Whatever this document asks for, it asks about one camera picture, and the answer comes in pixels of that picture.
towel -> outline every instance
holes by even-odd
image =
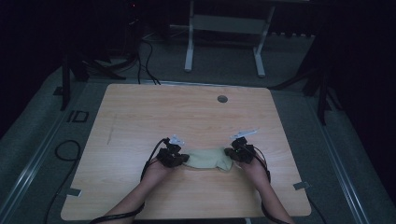
[[[224,148],[183,149],[183,154],[190,155],[189,160],[183,164],[197,169],[219,168],[227,172],[233,165],[233,160],[225,155]]]

metal stand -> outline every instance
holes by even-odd
[[[192,57],[194,52],[193,32],[194,30],[208,30],[218,32],[232,32],[241,34],[261,35],[260,43],[253,48],[254,59],[259,77],[264,77],[262,65],[262,47],[268,28],[274,15],[275,7],[271,7],[266,20],[254,20],[243,18],[217,17],[194,14],[194,1],[190,0],[190,25],[189,45],[187,46],[186,63],[184,70],[190,72],[192,69]]]
[[[292,85],[304,78],[308,78],[305,86],[303,87],[303,93],[306,96],[313,96],[317,89],[319,88],[319,98],[318,98],[318,118],[322,125],[326,125],[324,118],[324,111],[326,109],[326,95],[327,88],[329,86],[329,77],[332,68],[314,68],[303,74],[298,74],[289,80],[286,80],[276,86],[267,87],[268,90],[280,91],[289,85]]]

cable on floor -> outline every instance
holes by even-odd
[[[145,64],[145,65],[142,64],[142,60],[141,60],[141,58],[140,58],[140,54],[137,53],[137,60],[139,61],[139,69],[138,69],[138,71],[137,71],[137,82],[140,84],[140,72],[141,72],[142,68],[144,68],[145,71],[146,71],[146,73],[148,74],[148,76],[149,76],[149,77],[151,78],[151,80],[154,82],[154,85],[157,85],[157,84],[158,84],[158,85],[161,85],[160,80],[158,80],[158,78],[156,78],[155,76],[153,76],[153,75],[150,73],[150,71],[149,71],[149,59],[150,59],[151,54],[152,54],[152,45],[151,45],[149,42],[147,42],[146,40],[142,40],[142,42],[145,43],[145,44],[147,44],[147,45],[149,46],[150,51],[149,51],[149,54],[148,54],[148,58],[146,59],[146,64]]]
[[[63,145],[65,145],[65,144],[68,144],[68,143],[73,143],[73,144],[76,145],[76,147],[77,147],[78,153],[77,153],[77,155],[76,155],[75,158],[72,158],[72,159],[65,158],[65,157],[61,156],[60,153],[59,153],[61,147],[62,147]],[[55,156],[56,156],[56,158],[58,158],[58,159],[61,160],[61,161],[72,161],[72,162],[73,162],[73,165],[72,165],[72,167],[70,167],[69,172],[67,173],[66,177],[65,177],[64,180],[62,181],[62,184],[61,184],[61,185],[59,186],[59,188],[56,190],[56,193],[53,195],[53,197],[52,197],[52,199],[51,199],[51,201],[50,201],[50,203],[49,203],[49,206],[48,206],[48,208],[47,208],[46,215],[44,216],[44,223],[45,223],[45,224],[48,223],[48,218],[49,218],[49,214],[50,214],[50,209],[51,209],[53,203],[55,202],[55,199],[58,197],[58,195],[61,194],[61,191],[62,191],[62,188],[63,188],[63,186],[64,186],[64,183],[66,183],[67,179],[70,177],[70,175],[71,175],[71,174],[73,173],[73,171],[76,169],[77,164],[78,164],[79,160],[81,159],[81,146],[80,146],[79,143],[78,143],[77,141],[75,141],[75,140],[65,140],[65,141],[63,141],[61,144],[59,144],[59,145],[55,148]]]

wire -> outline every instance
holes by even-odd
[[[152,54],[152,45],[151,45],[149,42],[147,42],[146,40],[143,40],[143,39],[142,39],[142,42],[145,43],[145,44],[147,44],[147,45],[149,46],[148,59],[146,60],[146,72],[147,72],[148,75],[151,77],[151,80],[154,82],[155,85],[157,85],[157,83],[158,83],[158,85],[161,85],[160,80],[158,80],[158,78],[156,78],[155,76],[153,76],[153,75],[150,73],[150,71],[149,71],[149,58],[151,57],[151,54]]]
[[[256,156],[256,155],[253,155],[259,162],[261,162],[261,160],[259,160],[259,158]],[[312,204],[312,206],[315,208],[315,210],[317,210],[317,212],[318,212],[318,214],[320,215],[320,218],[322,219],[322,221],[323,221],[323,223],[324,224],[327,224],[327,222],[326,222],[326,219],[325,219],[325,217],[321,214],[321,212],[320,212],[320,210],[318,209],[318,207],[314,204],[314,202],[309,198],[309,196],[308,196],[308,194],[306,194],[306,197],[308,198],[308,201]]]
[[[142,171],[142,175],[140,176],[140,181],[142,181],[143,176],[145,175],[145,172],[147,171],[147,169],[149,168],[150,165],[152,165],[153,163],[157,162],[157,161],[151,161],[152,157],[154,156],[155,151],[157,150],[157,148],[160,146],[160,144],[162,142],[164,142],[166,139],[163,138],[160,142],[158,142],[158,144],[155,146],[155,148],[152,150],[151,155],[149,156],[148,160],[146,161],[145,167],[143,168]],[[145,207],[145,203],[143,203],[142,205],[140,205],[139,208],[137,208],[136,210],[129,212],[129,213],[123,213],[123,214],[117,214],[117,215],[110,215],[110,216],[103,216],[103,217],[98,217],[94,220],[92,220],[90,222],[90,224],[95,224],[95,223],[101,223],[104,221],[111,221],[111,220],[116,220],[116,219],[123,219],[123,218],[127,218],[127,217],[132,217],[132,216],[136,216],[137,214],[139,214],[143,208]]]
[[[77,146],[78,154],[77,154],[77,156],[76,156],[74,159],[67,159],[67,158],[62,157],[62,156],[59,154],[59,149],[61,148],[61,146],[63,146],[63,145],[66,144],[66,143],[74,143],[74,144]],[[59,144],[59,145],[55,148],[55,156],[56,156],[56,158],[58,158],[58,159],[61,160],[61,161],[73,161],[73,165],[72,165],[72,167],[70,168],[69,172],[67,173],[66,177],[64,178],[64,181],[63,181],[62,184],[59,186],[59,188],[58,188],[58,190],[56,191],[55,195],[53,195],[53,197],[52,197],[52,199],[51,199],[51,201],[50,201],[50,203],[49,203],[49,206],[48,206],[48,208],[47,208],[46,215],[45,215],[45,217],[44,217],[44,223],[48,223],[48,218],[49,218],[49,214],[50,214],[50,209],[51,209],[53,203],[55,202],[56,197],[57,197],[58,195],[60,195],[61,190],[62,190],[62,187],[64,186],[64,183],[67,181],[67,179],[68,179],[68,178],[70,177],[70,175],[73,173],[73,171],[75,170],[75,168],[76,168],[76,166],[77,166],[77,163],[78,163],[79,160],[81,159],[81,146],[80,146],[79,143],[78,143],[77,141],[75,141],[75,140],[66,140],[66,141],[63,141],[61,144]]]
[[[143,176],[145,175],[145,173],[146,173],[147,169],[149,168],[149,166],[150,166],[152,163],[156,162],[156,161],[151,162],[151,159],[152,159],[152,157],[154,156],[155,151],[157,151],[157,148],[158,148],[158,147],[160,146],[160,144],[161,144],[162,142],[164,142],[165,140],[166,140],[166,138],[161,139],[161,141],[158,142],[157,145],[155,146],[155,148],[152,150],[151,155],[149,156],[148,160],[146,161],[145,167],[143,168],[142,175],[140,176],[140,180],[143,179]]]
[[[137,83],[141,84],[141,83],[140,83],[140,73],[141,73],[142,70],[144,70],[144,71],[146,71],[146,73],[148,74],[148,76],[151,78],[151,80],[154,82],[155,85],[157,85],[157,82],[158,82],[159,85],[161,85],[160,81],[159,81],[156,77],[154,77],[154,76],[149,72],[149,70],[148,70],[148,68],[147,68],[148,62],[149,62],[149,56],[148,56],[148,59],[147,59],[147,61],[146,61],[146,66],[145,66],[145,65],[142,64],[142,60],[141,60],[141,58],[140,58],[140,54],[137,53],[137,61],[139,62],[139,68],[138,68],[138,70],[137,70]]]
[[[264,159],[264,161],[265,161],[265,164],[264,164],[264,162],[262,162],[262,160],[260,160],[260,158],[258,157],[258,156],[256,156],[255,154],[253,154],[253,153],[251,153],[246,147],[244,147],[244,146],[241,146],[247,153],[249,153],[251,156],[253,156],[254,158],[256,158],[256,160],[257,161],[259,161],[259,163],[262,165],[262,168],[264,168],[264,170],[265,170],[265,172],[268,174],[268,180],[271,182],[271,176],[269,175],[269,172],[268,172],[268,168],[267,168],[267,161],[266,161],[266,159],[265,159],[265,157],[264,157],[264,155],[262,154],[262,152],[260,151],[260,153],[262,154],[262,158]]]

table top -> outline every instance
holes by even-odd
[[[218,97],[228,98],[220,103]],[[138,183],[156,144],[173,134],[183,149],[230,147],[230,136],[258,130],[247,142],[262,151],[272,186],[291,216],[311,207],[271,92],[262,88],[164,85],[109,85],[93,124],[61,216],[86,220],[102,216]],[[243,171],[176,170],[146,200],[136,219],[262,217],[260,196]]]

